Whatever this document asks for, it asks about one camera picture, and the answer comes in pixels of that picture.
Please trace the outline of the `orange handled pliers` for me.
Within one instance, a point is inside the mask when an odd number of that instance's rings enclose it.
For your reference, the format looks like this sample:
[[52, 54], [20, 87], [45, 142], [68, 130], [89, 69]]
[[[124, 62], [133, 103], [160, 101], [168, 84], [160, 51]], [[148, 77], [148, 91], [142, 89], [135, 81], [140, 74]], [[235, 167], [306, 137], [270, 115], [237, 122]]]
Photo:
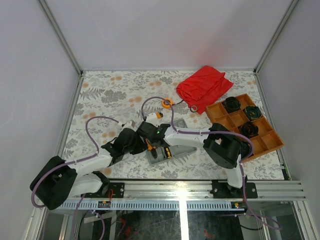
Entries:
[[157, 147], [152, 146], [150, 144], [150, 142], [148, 141], [148, 139], [146, 139], [145, 142], [147, 144], [147, 150], [151, 153], [152, 157], [154, 159], [156, 159], [158, 157], [158, 154], [157, 154], [157, 151], [156, 151]]

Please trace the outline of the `grey plastic tool case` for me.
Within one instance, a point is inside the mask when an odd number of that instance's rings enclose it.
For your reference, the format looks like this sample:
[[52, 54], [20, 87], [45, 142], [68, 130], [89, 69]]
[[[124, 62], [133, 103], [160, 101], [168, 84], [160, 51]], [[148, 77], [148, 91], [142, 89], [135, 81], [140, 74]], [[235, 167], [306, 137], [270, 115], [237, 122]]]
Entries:
[[[178, 127], [187, 128], [188, 127], [185, 120], [182, 118], [180, 118], [178, 120], [174, 120], [173, 124], [175, 125], [176, 128], [178, 128]], [[188, 155], [193, 154], [197, 151], [196, 147], [184, 146], [184, 145], [174, 145], [174, 146], [170, 146], [168, 148], [169, 148], [171, 155], [172, 155], [171, 158], [166, 157], [164, 147], [156, 148], [157, 158], [153, 158], [151, 155], [151, 152], [146, 150], [146, 158], [148, 160], [148, 163], [151, 166], [155, 166], [157, 164], [166, 163], [166, 162], [173, 160], [173, 159], [188, 156]]]

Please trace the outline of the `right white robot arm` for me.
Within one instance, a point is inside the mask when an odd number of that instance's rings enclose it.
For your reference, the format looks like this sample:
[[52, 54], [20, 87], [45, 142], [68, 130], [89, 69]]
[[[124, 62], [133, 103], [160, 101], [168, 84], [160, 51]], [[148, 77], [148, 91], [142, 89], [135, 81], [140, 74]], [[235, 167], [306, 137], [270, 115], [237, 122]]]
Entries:
[[225, 169], [229, 194], [237, 198], [245, 193], [243, 161], [254, 151], [253, 142], [245, 135], [229, 131], [219, 123], [214, 123], [208, 129], [191, 129], [177, 128], [173, 124], [155, 126], [146, 121], [140, 124], [137, 133], [155, 147], [204, 149], [216, 165]]

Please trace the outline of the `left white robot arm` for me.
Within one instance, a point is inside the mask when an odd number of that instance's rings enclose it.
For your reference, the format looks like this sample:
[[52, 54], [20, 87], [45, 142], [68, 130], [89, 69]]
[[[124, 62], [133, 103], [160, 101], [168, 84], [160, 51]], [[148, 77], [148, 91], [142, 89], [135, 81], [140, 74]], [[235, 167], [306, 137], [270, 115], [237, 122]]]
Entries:
[[69, 162], [54, 156], [31, 182], [31, 202], [37, 208], [54, 210], [72, 197], [110, 197], [110, 180], [101, 171], [120, 162], [124, 155], [146, 149], [146, 142], [134, 130], [124, 128], [93, 155]]

